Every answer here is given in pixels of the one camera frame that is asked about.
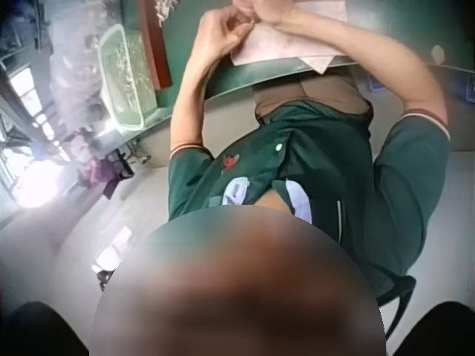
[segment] paper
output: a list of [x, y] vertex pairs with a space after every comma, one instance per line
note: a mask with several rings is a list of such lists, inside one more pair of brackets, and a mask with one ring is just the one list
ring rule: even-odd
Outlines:
[[324, 74], [335, 56], [301, 57], [303, 63], [312, 67], [317, 73]]
[[[297, 3], [296, 6], [340, 21], [348, 20], [345, 1], [309, 1]], [[232, 54], [232, 62], [234, 65], [246, 65], [272, 59], [301, 57], [305, 63], [320, 73], [330, 64], [330, 57], [337, 55], [341, 53], [326, 44], [282, 33], [267, 24], [260, 23], [249, 34], [242, 48]]]

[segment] green basket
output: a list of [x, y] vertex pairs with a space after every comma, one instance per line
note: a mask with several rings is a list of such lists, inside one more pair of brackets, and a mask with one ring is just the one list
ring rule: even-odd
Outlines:
[[139, 131], [144, 117], [157, 109], [142, 36], [127, 32], [121, 24], [107, 30], [99, 43], [102, 92], [107, 108], [119, 126]]

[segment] green uniform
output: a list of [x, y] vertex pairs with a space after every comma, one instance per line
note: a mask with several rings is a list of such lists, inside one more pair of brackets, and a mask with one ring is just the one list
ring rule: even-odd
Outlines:
[[[364, 115], [295, 101], [263, 120], [217, 158], [204, 148], [172, 157], [170, 220], [223, 204], [230, 182], [244, 179], [244, 189], [231, 192], [241, 195], [238, 203], [254, 204], [273, 188], [296, 216], [309, 206], [305, 220], [360, 264], [406, 274], [421, 253], [444, 185], [450, 144], [441, 125], [424, 114], [406, 115], [373, 163]], [[289, 182], [300, 198], [291, 197]], [[377, 274], [368, 278], [376, 295], [389, 288]]]

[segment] green table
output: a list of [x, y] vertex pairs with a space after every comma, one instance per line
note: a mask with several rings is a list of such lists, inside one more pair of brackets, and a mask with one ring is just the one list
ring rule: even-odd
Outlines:
[[[113, 132], [96, 140], [101, 154], [106, 154], [130, 139], [167, 120], [180, 89], [186, 61], [191, 52], [200, 17], [209, 9], [226, 6], [231, 0], [181, 0], [163, 25], [168, 65], [173, 85], [157, 93], [159, 109], [145, 121], [140, 132]], [[415, 50], [427, 63], [430, 52], [441, 45], [446, 52], [446, 66], [474, 71], [474, 43], [462, 29], [462, 14], [454, 0], [347, 0], [349, 20], [370, 30], [392, 36]], [[122, 0], [124, 25], [138, 29], [137, 0]], [[332, 66], [350, 65], [347, 57], [337, 57]], [[208, 86], [208, 98], [223, 95], [266, 80], [311, 70], [299, 59], [282, 59], [234, 67], [223, 60]]]

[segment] gray floor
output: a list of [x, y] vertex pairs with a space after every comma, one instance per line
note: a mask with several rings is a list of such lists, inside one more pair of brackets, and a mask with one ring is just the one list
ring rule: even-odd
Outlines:
[[[373, 95], [377, 97], [372, 98], [376, 112], [372, 144], [377, 152], [400, 114], [400, 107], [388, 93]], [[209, 103], [204, 137], [210, 150], [217, 154], [229, 142], [256, 128], [253, 110], [250, 90]], [[473, 144], [466, 136], [475, 133], [470, 123], [474, 117], [455, 119], [453, 139], [458, 148], [468, 149]], [[460, 127], [465, 124], [466, 129], [462, 130]], [[153, 166], [165, 166], [167, 129], [150, 135], [144, 143], [154, 156]], [[72, 227], [74, 224], [62, 221], [72, 214], [71, 207], [61, 205], [46, 208], [41, 213], [31, 212], [21, 222], [9, 224], [1, 231], [0, 239], [0, 267], [7, 276], [15, 277], [15, 288], [8, 296], [12, 302], [9, 307], [27, 300], [43, 300], [63, 315], [88, 345], [94, 312], [101, 297], [93, 267], [104, 257], [103, 251], [118, 239], [121, 240], [120, 253], [107, 261], [103, 258], [102, 264], [117, 263], [137, 241], [166, 222], [166, 174], [167, 168], [147, 168], [139, 172], [133, 180], [119, 186], [112, 201], [100, 198], [67, 234], [64, 225], [69, 223]], [[474, 186], [475, 154], [451, 154], [444, 194], [430, 221], [427, 245], [412, 269], [419, 283], [402, 324], [388, 344], [390, 353], [431, 306], [446, 300], [475, 306]], [[393, 311], [394, 306], [382, 310], [385, 323]]]

